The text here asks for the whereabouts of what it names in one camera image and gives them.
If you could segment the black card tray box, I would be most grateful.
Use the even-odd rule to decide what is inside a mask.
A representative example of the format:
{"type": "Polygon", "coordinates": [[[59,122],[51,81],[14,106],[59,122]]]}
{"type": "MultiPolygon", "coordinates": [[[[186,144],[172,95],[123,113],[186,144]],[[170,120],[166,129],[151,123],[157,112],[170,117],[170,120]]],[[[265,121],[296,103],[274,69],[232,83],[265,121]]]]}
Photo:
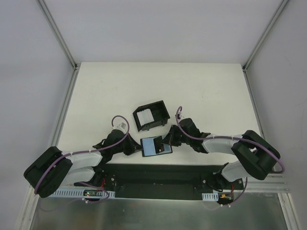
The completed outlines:
{"type": "Polygon", "coordinates": [[[163,100],[139,106],[133,113],[138,132],[165,126],[170,119],[163,100]]]}

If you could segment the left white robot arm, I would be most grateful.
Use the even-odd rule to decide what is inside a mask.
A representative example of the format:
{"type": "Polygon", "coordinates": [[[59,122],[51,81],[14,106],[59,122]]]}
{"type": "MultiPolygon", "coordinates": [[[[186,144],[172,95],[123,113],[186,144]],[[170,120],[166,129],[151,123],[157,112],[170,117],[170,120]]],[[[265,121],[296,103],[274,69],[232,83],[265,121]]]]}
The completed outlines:
{"type": "Polygon", "coordinates": [[[141,150],[142,146],[129,133],[114,129],[90,150],[69,153],[49,147],[25,170],[24,178],[41,198],[64,185],[87,182],[90,186],[101,186],[102,166],[113,155],[130,156],[141,150]]]}

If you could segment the black leather card holder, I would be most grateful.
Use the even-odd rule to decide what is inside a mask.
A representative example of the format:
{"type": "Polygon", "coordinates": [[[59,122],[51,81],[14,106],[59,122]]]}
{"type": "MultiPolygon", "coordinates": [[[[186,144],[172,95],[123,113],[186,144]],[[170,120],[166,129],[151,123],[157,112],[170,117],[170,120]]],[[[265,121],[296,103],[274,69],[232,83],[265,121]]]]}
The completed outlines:
{"type": "Polygon", "coordinates": [[[154,148],[154,139],[155,137],[150,137],[150,138],[141,138],[141,145],[142,145],[142,156],[143,157],[152,157],[152,156],[158,156],[158,155],[165,155],[165,154],[170,154],[173,153],[172,147],[170,145],[164,144],[165,151],[156,154],[155,153],[155,148],[154,148]]]}

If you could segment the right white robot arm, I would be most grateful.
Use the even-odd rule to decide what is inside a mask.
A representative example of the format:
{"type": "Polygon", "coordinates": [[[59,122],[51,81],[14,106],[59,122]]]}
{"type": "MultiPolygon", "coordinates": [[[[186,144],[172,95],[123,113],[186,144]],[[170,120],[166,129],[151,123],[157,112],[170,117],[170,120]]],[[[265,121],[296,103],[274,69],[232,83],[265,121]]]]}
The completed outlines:
{"type": "Polygon", "coordinates": [[[217,173],[216,184],[227,189],[233,181],[243,177],[264,180],[278,163],[284,172],[279,152],[253,130],[237,136],[216,136],[201,132],[191,118],[185,118],[172,125],[162,143],[170,146],[187,144],[199,153],[223,153],[237,157],[217,173]]]}

